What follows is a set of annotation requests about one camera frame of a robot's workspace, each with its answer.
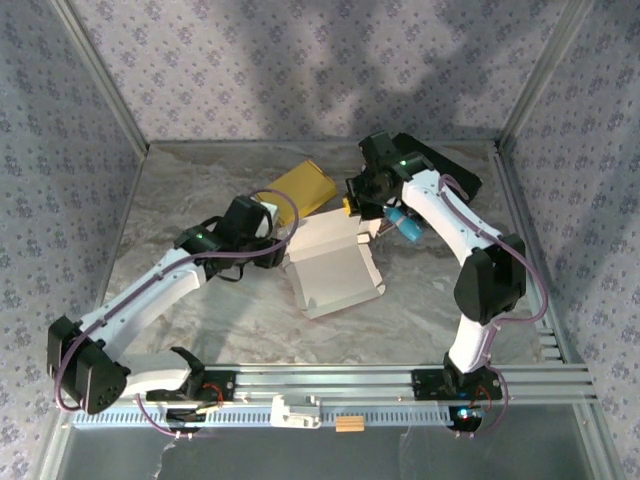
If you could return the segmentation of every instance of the gray marble surface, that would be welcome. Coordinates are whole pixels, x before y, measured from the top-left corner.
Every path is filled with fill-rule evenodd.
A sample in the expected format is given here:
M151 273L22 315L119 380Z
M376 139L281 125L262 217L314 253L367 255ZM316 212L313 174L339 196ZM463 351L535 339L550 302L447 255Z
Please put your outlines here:
M489 145L436 148L482 178L472 207L485 220L506 228L507 213L487 158ZM223 214L235 195L266 186L307 158L340 189L362 163L355 143L153 145L107 300L147 271L183 229ZM340 198L322 210L340 208ZM440 363L460 316L452 294L460 268L454 256L433 231L417 245L392 231L374 240L371 249L387 286L378 299L309 320L296 308L281 268L247 267L240 283L213 279L184 297L147 328L128 353L179 345L207 363ZM530 313L526 299L517 313ZM504 328L493 355L503 364L538 362L535 328Z

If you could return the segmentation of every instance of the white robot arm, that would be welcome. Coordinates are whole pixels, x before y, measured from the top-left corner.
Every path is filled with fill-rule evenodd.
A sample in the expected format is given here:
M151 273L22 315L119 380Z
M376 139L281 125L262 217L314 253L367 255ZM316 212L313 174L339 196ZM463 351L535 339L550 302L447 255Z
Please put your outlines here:
M402 203L426 220L449 245L460 266L474 250L484 250L492 243L475 234L445 204L440 190L440 174L434 170L424 170L413 175L413 179L402 186ZM487 233L499 237L502 234L473 213L447 186L449 199L465 217ZM493 326L482 325L463 313L460 317L456 339L449 349L449 359L466 374L483 366L486 361L486 347L490 342Z
M412 240L419 237L419 224L428 223L449 245L462 267L454 289L462 316L445 355L445 376L451 391L476 382L486 374L495 335L491 322L513 310L526 291L524 265L501 245L524 257L524 242L486 224L443 181L450 176L443 176L418 151L398 151L386 132L367 137L359 146L365 168L347 180L345 207L364 220L387 216ZM432 156L441 162L437 155ZM443 163L439 168L453 169Z
M272 268L282 261L286 240L272 238L275 205L236 197L223 217L185 230L140 279L77 323L66 316L50 327L47 370L56 400L66 391L87 413L99 413L119 397L183 390L189 398L202 383L204 366L182 348L124 357L127 346L167 308L220 272L253 261ZM207 227L215 224L210 231Z

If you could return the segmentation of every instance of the open box flap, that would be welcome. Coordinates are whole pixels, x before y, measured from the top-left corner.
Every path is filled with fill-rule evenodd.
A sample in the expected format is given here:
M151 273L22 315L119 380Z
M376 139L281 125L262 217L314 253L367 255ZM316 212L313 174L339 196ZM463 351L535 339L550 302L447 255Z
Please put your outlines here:
M385 286L367 243L380 221L334 210L305 218L283 262L298 307L316 318L379 297Z

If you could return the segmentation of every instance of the purple cable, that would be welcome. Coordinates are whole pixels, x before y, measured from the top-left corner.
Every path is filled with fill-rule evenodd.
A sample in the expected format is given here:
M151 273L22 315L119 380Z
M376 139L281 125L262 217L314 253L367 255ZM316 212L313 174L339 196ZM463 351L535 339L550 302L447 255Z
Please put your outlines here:
M89 337L89 335L91 335L93 332L95 332L99 327L103 326L105 323L106 322L103 320L97 320L96 322L92 323L91 326L89 326L89 328L87 328L84 332L78 335L78 337L69 347L69 350L67 350L67 352L65 353L64 357L62 357L62 361L60 362L60 367L56 371L56 375L54 378L53 392L55 395L56 404L58 405L58 407L60 407L60 410L62 410L63 412L71 413L71 412L77 412L78 410L80 410L80 405L75 407L69 407L67 404L64 403L64 400L62 399L62 377L64 377L64 372L67 370L67 367L69 366L71 357L73 357L73 355L76 353L76 350L78 350L78 347L80 347L82 342L84 342Z
M456 217L458 217L460 219L460 221L462 223L464 223L468 228L470 228L471 231L473 231L476 235L478 235L480 237L483 237L484 239L489 240L490 242L499 245L500 248L502 248L503 250L507 251L516 260L518 260L527 269L527 271L531 274L531 276L533 277L535 282L538 284L538 287L540 288L540 294L542 295L542 305L540 306L540 311L537 314L533 315L532 317L530 317L530 318L513 318L513 317L498 318L497 320L495 320L493 322L493 327L494 328L492 328L491 331L489 332L489 336L487 337L487 342L485 343L483 351L481 352L481 355L488 359L489 358L489 350L491 349L491 344L493 343L493 340L496 337L496 334L498 332L498 329L500 328L500 325L505 324L505 323L530 324L530 323L537 322L542 317L544 317L545 313L547 313L547 308L549 307L549 293L547 291L547 287L545 285L545 282L544 282L542 276L536 270L536 268L531 264L531 262L529 260L527 260L524 256L522 256L518 251L516 251L515 249L513 249L512 247L510 247L509 245L504 243L502 240L500 240L499 238L496 238L493 235L485 232L480 227L476 226L471 220L469 220L460 210L458 210L456 208L455 205L453 205L451 200L449 200L449 198L447 198L447 194L445 192L445 187L451 187L451 188L457 190L462 195L463 198L468 199L469 196L462 189L462 187L456 181L456 179L453 178L451 175L445 174L445 175L442 175L440 177L440 179L438 180L438 190L440 191L440 197L442 198L442 201L456 215ZM507 386L507 382L506 382L506 380L504 378L504 375L502 374L502 372L500 370L498 370L495 367L492 367L489 364L489 362L487 362L485 364L485 366L487 367L488 370L492 371L493 373L495 373L498 376L498 379L500 380L500 383L502 384L502 388L504 389L504 395L503 395L504 403L502 404L502 409L500 410L500 413L498 414L498 418L491 425L489 425L488 428L482 430L480 432L482 434L491 432L492 430L494 430L502 422L502 419L504 418L505 414L507 413L507 408L509 406L509 387Z
M493 235L482 230L480 227L475 225L471 220L469 220L460 210L458 210L456 206L453 205L451 200L447 198L446 192L444 191L445 186L449 186L458 190L463 196L466 196L467 198L468 196L464 192L464 190L462 190L462 187L460 187L460 185L455 180L455 178L453 178L451 175L442 175L440 177L440 180L438 181L438 190L440 190L440 196L442 198L442 201L460 219L460 221L464 223L467 227L469 227L469 229L471 229L476 235L483 237L492 243L498 244L500 248L509 252L509 254L515 257L515 259L518 260L524 266L524 268L527 269L527 271L531 274L535 282L538 284L538 287L540 288L540 294L542 295L542 305L538 313L536 313L534 316L530 318L498 318L497 320L494 321L494 325L499 325L499 324L509 323L509 322L518 322L518 323L528 324L528 323L535 323L538 320L540 320L542 317L544 317L545 313L547 313L547 308L549 307L549 294L547 292L547 287L540 273L538 273L538 271L531 264L531 262L527 260L524 256L522 256L518 251L516 251L515 249L513 249L512 247L504 243L499 238L496 238Z
M147 422L149 422L149 424L156 431L158 431L163 435L167 435L169 437L174 437L176 439L178 438L175 432L172 432L171 430L164 428L163 426L159 425L158 422L156 422L153 418L151 418L151 415L149 414L149 412L147 412L146 408L144 408L144 405L142 404L142 398L140 397L139 393L136 394L135 399L136 399L136 404L138 404L138 408L140 409L140 413L142 413L142 415L147 420ZM196 432L192 434L191 438L217 438L217 435L201 435Z
M188 257L181 258L180 260L178 260L176 262L173 262L172 264L168 265L167 267L162 269L162 271L160 273L157 273L153 277L149 278L142 285L140 285L138 288L136 288L124 300L122 300L119 304L117 304L109 312L107 312L104 315L103 319L96 320L84 332L82 332L80 335L78 335L76 337L76 339L73 341L73 343L71 344L71 346L69 347L69 349L66 351L64 356L62 357L62 361L60 362L60 367L56 371L56 375L55 375L55 379L54 379L54 397L55 397L56 404L58 405L58 407L62 411L64 411L64 412L76 412L76 411L80 410L80 405L75 406L75 407L69 407L64 403L64 401L62 399L62 377L64 376L64 373L67 370L67 367L69 366L69 363L71 362L71 358L75 354L76 350L78 350L78 348L80 347L80 344L85 339L87 339L89 337L89 335L91 335L94 331L96 331L99 327L104 326L107 323L107 321L109 321L109 319L111 319L117 313L122 311L123 308L125 308L127 305L129 305L132 301L134 301L136 298L138 298L140 295L142 295L154 283L156 283L159 280L162 280L162 278L165 275L167 275L169 272L175 270L176 268L178 268L178 267L180 267L182 265L185 265L187 263L191 263L194 260L201 260L201 259L206 259L206 258L246 259L246 258L261 257L263 255L268 255L270 253L273 253L273 252L279 250L280 248L285 246L289 242L289 240L291 240L291 238L293 238L293 235L295 235L296 230L298 229L298 225L300 224L300 213L298 212L298 207L296 206L295 202L293 201L293 199L291 197L289 197L289 195L287 195L285 193L282 193L282 192L280 192L278 190L274 190L272 188L261 188L261 189L258 189L258 190L254 190L251 193L249 193L248 196L249 197L253 197L256 194L263 193L263 192L264 193L272 193L274 195L278 195L278 196L282 197L287 203L289 203L289 205L291 205L291 208L293 209L293 216L294 216L293 224L291 225L291 231L282 240L280 240L279 242L275 243L274 245L272 245L272 246L270 246L268 248L262 249L262 250L256 250L256 251L253 251L253 252L203 252L203 253L197 253L195 255L189 255Z

